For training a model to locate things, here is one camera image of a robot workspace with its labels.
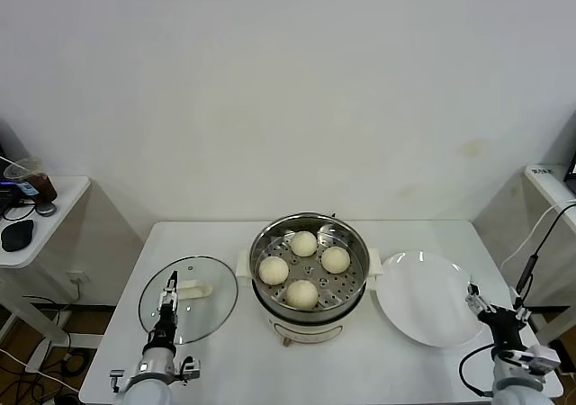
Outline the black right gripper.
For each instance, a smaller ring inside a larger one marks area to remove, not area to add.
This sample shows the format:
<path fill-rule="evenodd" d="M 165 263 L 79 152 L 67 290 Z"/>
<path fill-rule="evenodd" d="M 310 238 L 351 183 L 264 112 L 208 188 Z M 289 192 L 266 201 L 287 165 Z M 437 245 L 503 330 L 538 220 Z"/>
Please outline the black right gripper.
<path fill-rule="evenodd" d="M 514 287 L 509 288 L 509 295 L 513 310 L 500 306 L 491 309 L 491 304 L 481 296 L 476 283 L 468 283 L 467 286 L 465 301 L 478 320 L 489 327 L 493 340 L 490 353 L 493 356 L 501 351 L 527 350 L 520 331 L 526 326 L 525 322 L 528 322 L 531 310 L 525 306 L 525 299 Z"/>

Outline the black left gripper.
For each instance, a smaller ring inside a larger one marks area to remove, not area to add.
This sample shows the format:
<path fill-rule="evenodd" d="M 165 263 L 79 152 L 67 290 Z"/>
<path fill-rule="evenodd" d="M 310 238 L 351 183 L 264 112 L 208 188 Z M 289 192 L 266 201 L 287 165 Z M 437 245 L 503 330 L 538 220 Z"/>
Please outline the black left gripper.
<path fill-rule="evenodd" d="M 158 299 L 159 319 L 149 333 L 150 348 L 175 349 L 178 272 L 174 270 Z"/>

